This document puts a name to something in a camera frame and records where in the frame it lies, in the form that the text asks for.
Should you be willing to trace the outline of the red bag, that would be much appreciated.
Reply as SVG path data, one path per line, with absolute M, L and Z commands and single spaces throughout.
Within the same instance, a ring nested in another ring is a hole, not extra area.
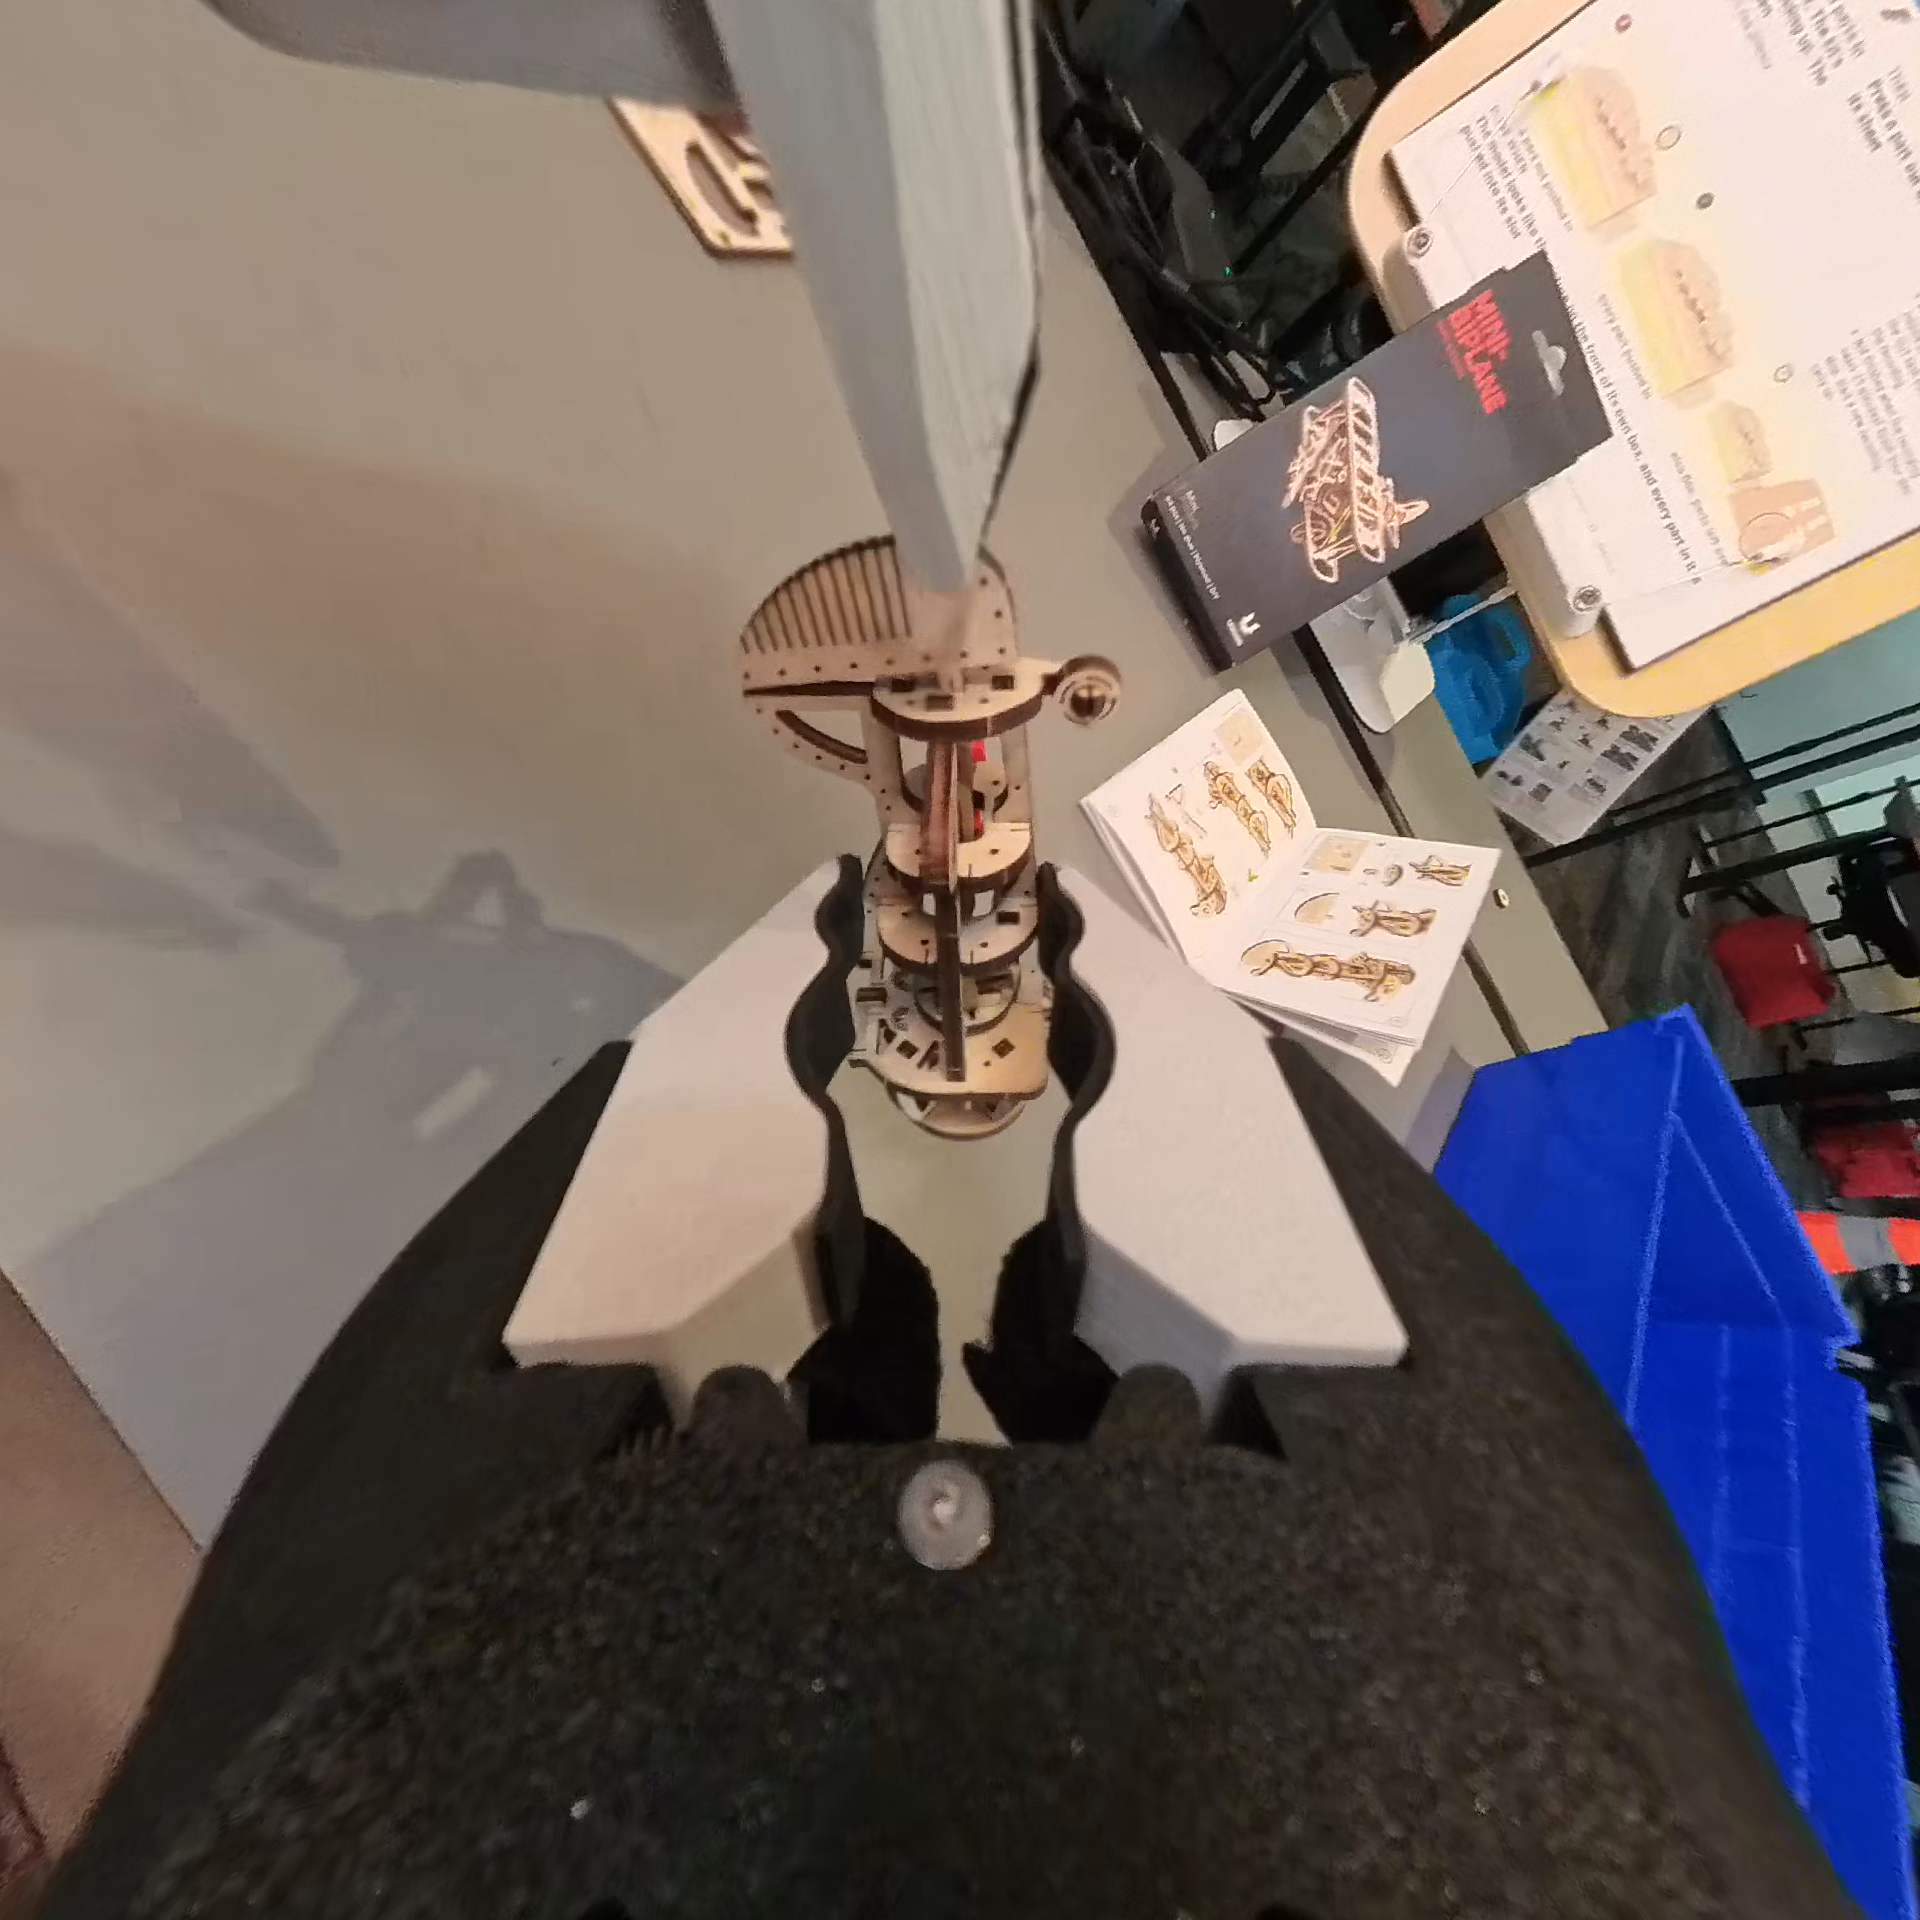
M 1815 1019 L 1837 999 L 1837 979 L 1805 916 L 1722 923 L 1711 932 L 1710 952 L 1740 1019 L 1758 1034 Z

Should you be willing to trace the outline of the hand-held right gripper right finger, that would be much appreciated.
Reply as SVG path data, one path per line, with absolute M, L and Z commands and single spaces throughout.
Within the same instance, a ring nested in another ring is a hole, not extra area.
M 1040 870 L 1040 967 L 1070 1342 L 1115 1376 L 1170 1367 L 1201 1404 L 1247 1367 L 1401 1363 L 1407 1326 L 1265 1029 L 1064 862 Z

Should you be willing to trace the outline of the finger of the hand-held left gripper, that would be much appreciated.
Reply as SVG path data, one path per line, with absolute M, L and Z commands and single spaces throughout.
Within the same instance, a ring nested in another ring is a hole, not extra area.
M 1040 374 L 1031 2 L 711 2 L 918 587 L 960 593 Z
M 210 2 L 251 43 L 327 66 L 634 99 L 745 106 L 707 2 Z

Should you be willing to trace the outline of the white board stand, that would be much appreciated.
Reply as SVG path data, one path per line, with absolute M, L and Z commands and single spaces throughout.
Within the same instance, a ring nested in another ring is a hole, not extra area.
M 1337 690 L 1372 733 L 1395 730 L 1435 693 L 1435 669 L 1418 623 L 1391 579 L 1350 596 L 1310 623 Z

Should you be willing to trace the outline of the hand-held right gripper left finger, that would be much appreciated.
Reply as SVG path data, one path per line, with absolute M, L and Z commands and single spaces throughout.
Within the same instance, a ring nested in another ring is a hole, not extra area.
M 638 1026 L 508 1313 L 517 1364 L 787 1383 L 852 1319 L 865 1227 L 831 1083 L 862 919 L 862 864 L 831 856 Z

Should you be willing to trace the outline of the blue bag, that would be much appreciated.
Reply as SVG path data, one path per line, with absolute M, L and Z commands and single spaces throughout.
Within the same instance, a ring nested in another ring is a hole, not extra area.
M 1460 750 L 1475 769 L 1492 763 L 1530 707 L 1535 643 L 1514 590 L 1442 600 L 1432 612 L 1427 656 Z

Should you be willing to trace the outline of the small wooden parts piece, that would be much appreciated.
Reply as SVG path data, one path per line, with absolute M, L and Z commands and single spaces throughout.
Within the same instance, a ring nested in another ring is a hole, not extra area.
M 737 114 L 627 97 L 607 106 L 708 256 L 795 256 L 771 167 Z

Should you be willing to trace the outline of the blue plastic bin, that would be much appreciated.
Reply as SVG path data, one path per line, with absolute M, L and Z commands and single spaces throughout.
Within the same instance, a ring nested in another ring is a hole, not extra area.
M 1698 1017 L 1478 1069 L 1435 1174 L 1634 1433 L 1842 1884 L 1867 1917 L 1914 1917 L 1854 1330 Z

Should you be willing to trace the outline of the black kit box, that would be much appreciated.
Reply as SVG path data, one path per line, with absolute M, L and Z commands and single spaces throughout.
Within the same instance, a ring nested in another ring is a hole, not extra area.
M 1612 437 L 1550 254 L 1442 302 L 1140 512 L 1214 670 L 1275 652 Z

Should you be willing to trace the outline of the orange traffic cone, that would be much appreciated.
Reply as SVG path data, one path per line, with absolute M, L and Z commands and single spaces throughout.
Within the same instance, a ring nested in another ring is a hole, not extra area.
M 1797 1223 L 1824 1267 L 1835 1276 L 1872 1274 L 1890 1266 L 1918 1270 L 1918 1216 L 1802 1207 L 1797 1212 Z

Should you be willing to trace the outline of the wooden biplane model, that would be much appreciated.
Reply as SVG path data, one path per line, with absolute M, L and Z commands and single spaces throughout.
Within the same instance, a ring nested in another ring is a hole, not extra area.
M 877 813 L 852 986 L 854 1060 L 932 1137 L 991 1139 L 1048 1083 L 1051 989 L 1028 730 L 1121 703 L 1102 654 L 1022 647 L 991 554 L 958 593 L 911 579 L 892 536 L 854 540 L 771 587 L 741 632 L 748 710 Z

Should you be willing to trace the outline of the printed paper sheet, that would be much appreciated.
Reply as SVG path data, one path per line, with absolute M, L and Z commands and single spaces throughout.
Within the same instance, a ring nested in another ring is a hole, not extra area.
M 1561 687 L 1481 773 L 1482 794 L 1545 849 L 1591 833 L 1704 707 L 1625 717 Z

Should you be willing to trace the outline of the instruction booklet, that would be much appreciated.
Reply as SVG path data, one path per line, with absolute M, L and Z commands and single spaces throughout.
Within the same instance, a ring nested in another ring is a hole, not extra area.
M 1500 864 L 1488 844 L 1317 820 L 1241 690 L 1080 809 L 1198 977 L 1390 1086 L 1430 1040 Z

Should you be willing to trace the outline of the wooden instruction board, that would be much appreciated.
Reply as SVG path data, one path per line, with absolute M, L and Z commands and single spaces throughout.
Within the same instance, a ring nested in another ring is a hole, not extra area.
M 1715 706 L 1918 614 L 1918 4 L 1488 2 L 1372 109 L 1404 330 L 1544 254 L 1610 437 L 1485 517 L 1558 676 Z

